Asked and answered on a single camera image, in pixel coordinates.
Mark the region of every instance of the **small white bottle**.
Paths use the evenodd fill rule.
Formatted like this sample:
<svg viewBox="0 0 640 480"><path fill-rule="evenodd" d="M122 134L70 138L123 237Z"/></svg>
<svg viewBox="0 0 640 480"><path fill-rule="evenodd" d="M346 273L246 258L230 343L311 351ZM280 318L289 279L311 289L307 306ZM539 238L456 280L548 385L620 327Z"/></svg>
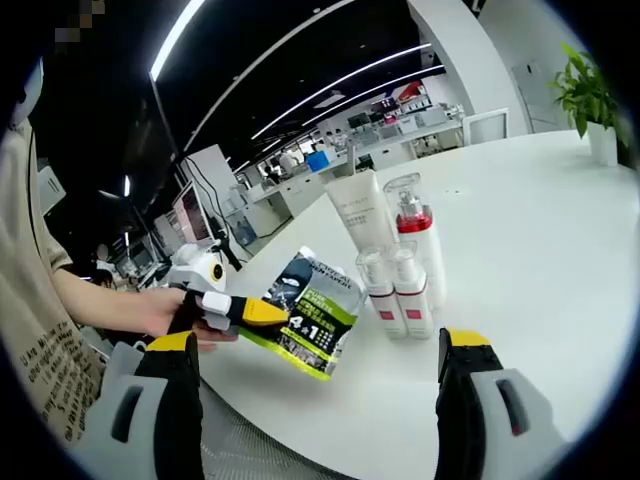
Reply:
<svg viewBox="0 0 640 480"><path fill-rule="evenodd" d="M409 335L429 338L433 334L433 317L427 296L427 274L416 251L416 242L398 243L389 250L394 265L393 284Z"/></svg>
<svg viewBox="0 0 640 480"><path fill-rule="evenodd" d="M358 255L356 264L387 336L392 339L406 337L407 326L393 288L386 249L365 248Z"/></svg>
<svg viewBox="0 0 640 480"><path fill-rule="evenodd" d="M394 216L400 242L416 242L418 255L427 272L429 304L442 307L447 297L447 283L442 261L440 238L431 207L425 203L420 174L395 178L384 186Z"/></svg>

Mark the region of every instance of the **white flower pot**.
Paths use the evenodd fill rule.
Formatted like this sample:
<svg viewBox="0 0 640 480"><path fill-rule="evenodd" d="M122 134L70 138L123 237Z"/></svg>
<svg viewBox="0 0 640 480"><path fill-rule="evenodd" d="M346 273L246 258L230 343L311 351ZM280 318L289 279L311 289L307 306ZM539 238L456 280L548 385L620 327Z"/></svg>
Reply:
<svg viewBox="0 0 640 480"><path fill-rule="evenodd" d="M608 167L618 164L615 129L609 127L605 130L602 125L589 122L587 135L591 144L591 156L596 162Z"/></svg>

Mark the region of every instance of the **office chair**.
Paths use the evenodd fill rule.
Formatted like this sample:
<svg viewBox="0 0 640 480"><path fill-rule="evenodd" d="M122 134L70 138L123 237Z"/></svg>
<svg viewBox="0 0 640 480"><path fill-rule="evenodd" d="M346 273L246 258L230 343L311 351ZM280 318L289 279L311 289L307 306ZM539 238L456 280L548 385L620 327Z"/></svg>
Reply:
<svg viewBox="0 0 640 480"><path fill-rule="evenodd" d="M465 147L509 137L509 109L470 115L462 119L462 136Z"/></svg>

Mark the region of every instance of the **green snack bag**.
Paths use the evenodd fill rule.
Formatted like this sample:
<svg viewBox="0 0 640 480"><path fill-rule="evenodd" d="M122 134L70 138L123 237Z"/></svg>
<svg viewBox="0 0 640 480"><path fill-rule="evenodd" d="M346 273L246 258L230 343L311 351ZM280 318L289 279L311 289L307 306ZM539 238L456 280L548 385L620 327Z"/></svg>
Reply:
<svg viewBox="0 0 640 480"><path fill-rule="evenodd" d="M245 327L240 334L327 381L365 299L356 282L302 247L263 297L289 312L287 324Z"/></svg>

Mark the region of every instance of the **human hand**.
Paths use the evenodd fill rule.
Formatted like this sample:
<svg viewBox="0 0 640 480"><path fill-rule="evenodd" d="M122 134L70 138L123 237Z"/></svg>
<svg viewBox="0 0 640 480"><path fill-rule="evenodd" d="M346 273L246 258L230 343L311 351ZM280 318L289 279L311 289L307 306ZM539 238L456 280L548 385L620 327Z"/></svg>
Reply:
<svg viewBox="0 0 640 480"><path fill-rule="evenodd" d="M178 288L157 288L145 290L138 295L147 333L154 337L166 335L186 293ZM225 335L220 330L210 328L202 318L196 319L193 331L198 337L198 346L203 351L215 350L216 344L213 342L234 342L238 339L237 335Z"/></svg>

